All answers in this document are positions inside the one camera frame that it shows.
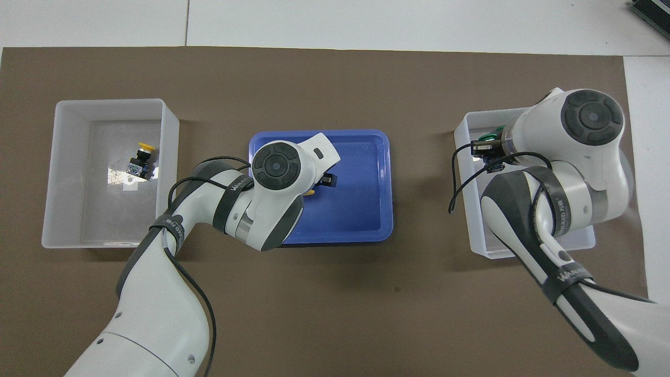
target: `white table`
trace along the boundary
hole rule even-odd
[[[649,297],[670,304],[670,41],[626,4],[2,0],[0,56],[10,46],[185,45],[624,56]]]

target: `blue tray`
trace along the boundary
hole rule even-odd
[[[376,242],[393,231],[389,139],[376,129],[260,132],[249,142],[249,161],[273,140],[303,142],[323,132],[340,154],[329,172],[337,187],[317,187],[284,245]]]

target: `yellow object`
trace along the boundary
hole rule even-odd
[[[139,143],[139,147],[142,149],[151,150],[152,152],[156,150],[156,148],[144,143]]]

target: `green object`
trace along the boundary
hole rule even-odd
[[[487,142],[488,140],[495,140],[498,136],[495,133],[487,133],[486,135],[481,135],[477,140],[480,142]]]

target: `black strap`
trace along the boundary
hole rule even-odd
[[[542,283],[542,293],[553,304],[568,287],[587,278],[593,276],[581,264],[577,262],[564,264],[547,276],[547,280]]]
[[[242,191],[244,191],[250,184],[253,184],[253,178],[246,175],[240,175],[228,185],[228,188],[223,192],[223,196],[218,202],[218,206],[214,212],[212,226],[214,226],[215,229],[226,233],[226,221],[228,221],[232,206],[235,205],[235,202]]]
[[[570,202],[567,201],[567,195],[556,175],[544,166],[530,166],[523,171],[542,182],[544,189],[547,191],[554,216],[551,235],[557,237],[566,234],[570,230]]]
[[[168,213],[164,213],[163,215],[160,215],[149,228],[164,228],[170,232],[174,236],[174,239],[177,240],[177,250],[175,251],[175,254],[182,248],[186,236],[184,235],[185,232],[181,216],[172,216]]]

